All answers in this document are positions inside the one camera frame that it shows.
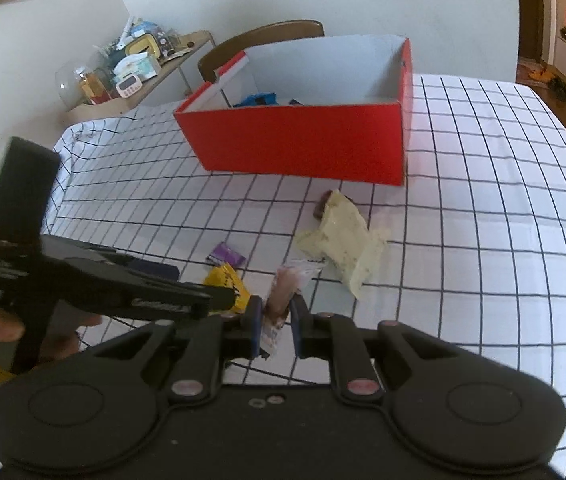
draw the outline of yellow wrapper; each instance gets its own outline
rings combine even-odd
[[[245,288],[236,270],[234,270],[230,264],[223,264],[220,267],[212,269],[207,275],[207,278],[203,281],[203,285],[217,285],[233,288],[236,301],[234,301],[234,306],[230,309],[230,312],[236,312],[237,314],[245,312],[247,302],[250,300],[250,293]]]

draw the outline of white tablecloth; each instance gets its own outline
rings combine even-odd
[[[398,188],[203,169],[174,104],[73,126],[46,228],[52,234],[170,262],[200,282],[226,240],[241,275],[267,296],[294,232],[316,228],[314,205],[340,189],[392,238],[355,301],[328,266],[303,291],[313,312],[372,328],[398,319],[541,378],[566,403],[566,130],[524,86],[414,77],[407,186]],[[106,320],[92,345],[139,326]],[[297,360],[289,326],[269,360],[238,360],[232,383],[322,383],[327,364]],[[566,431],[553,465],[566,473]]]

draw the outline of red box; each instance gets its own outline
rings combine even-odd
[[[413,95],[406,38],[255,46],[218,75],[174,113],[207,170],[403,184]],[[259,92],[275,92],[279,105],[232,107]]]

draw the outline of brown door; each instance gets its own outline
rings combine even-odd
[[[543,0],[518,0],[518,56],[541,59]]]

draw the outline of chair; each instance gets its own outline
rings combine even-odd
[[[217,81],[215,71],[250,46],[323,36],[325,36],[323,24],[314,20],[292,20],[265,25],[215,46],[199,60],[199,72],[205,81],[215,83]]]

